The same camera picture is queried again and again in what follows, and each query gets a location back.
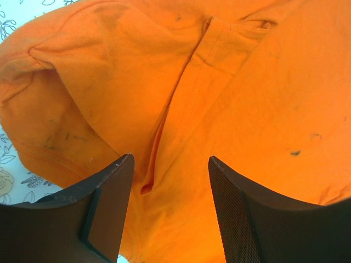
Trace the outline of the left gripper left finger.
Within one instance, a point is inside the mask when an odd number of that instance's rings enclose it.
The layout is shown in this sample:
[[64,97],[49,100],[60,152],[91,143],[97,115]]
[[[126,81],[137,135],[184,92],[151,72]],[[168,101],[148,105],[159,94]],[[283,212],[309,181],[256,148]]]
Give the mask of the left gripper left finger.
[[126,154],[34,203],[1,205],[1,262],[116,262],[133,175]]

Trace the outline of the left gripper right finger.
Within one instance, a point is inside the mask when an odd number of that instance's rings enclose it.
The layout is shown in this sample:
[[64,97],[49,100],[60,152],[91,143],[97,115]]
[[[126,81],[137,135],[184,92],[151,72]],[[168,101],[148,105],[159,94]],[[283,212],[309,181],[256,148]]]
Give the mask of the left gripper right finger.
[[350,262],[350,199],[302,202],[244,177],[215,156],[208,170],[227,262]]

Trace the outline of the orange t shirt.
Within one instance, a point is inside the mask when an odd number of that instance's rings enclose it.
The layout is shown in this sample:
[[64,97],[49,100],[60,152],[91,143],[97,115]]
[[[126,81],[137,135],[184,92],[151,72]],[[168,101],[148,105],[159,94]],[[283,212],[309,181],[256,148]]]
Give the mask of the orange t shirt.
[[350,197],[350,1],[78,1],[1,43],[1,124],[60,187],[134,156],[128,261],[224,262],[211,156]]

